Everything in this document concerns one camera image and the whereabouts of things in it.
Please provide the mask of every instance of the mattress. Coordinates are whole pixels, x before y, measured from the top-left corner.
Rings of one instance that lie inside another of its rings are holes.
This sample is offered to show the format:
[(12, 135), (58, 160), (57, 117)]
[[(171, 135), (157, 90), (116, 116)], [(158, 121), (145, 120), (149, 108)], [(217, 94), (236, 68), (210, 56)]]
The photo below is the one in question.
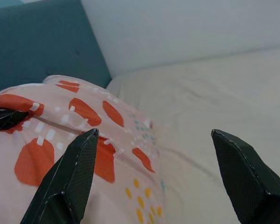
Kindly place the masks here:
[(213, 128), (251, 144), (280, 176), (280, 49), (139, 70), (107, 89), (154, 120), (169, 223), (239, 224)]

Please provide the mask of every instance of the teal headboard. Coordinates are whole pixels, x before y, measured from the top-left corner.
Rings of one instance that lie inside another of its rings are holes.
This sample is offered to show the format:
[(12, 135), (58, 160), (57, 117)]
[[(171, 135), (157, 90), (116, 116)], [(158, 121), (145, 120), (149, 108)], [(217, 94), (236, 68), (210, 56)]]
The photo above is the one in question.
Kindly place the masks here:
[(111, 80), (80, 0), (43, 0), (0, 8), (0, 90), (46, 76)]

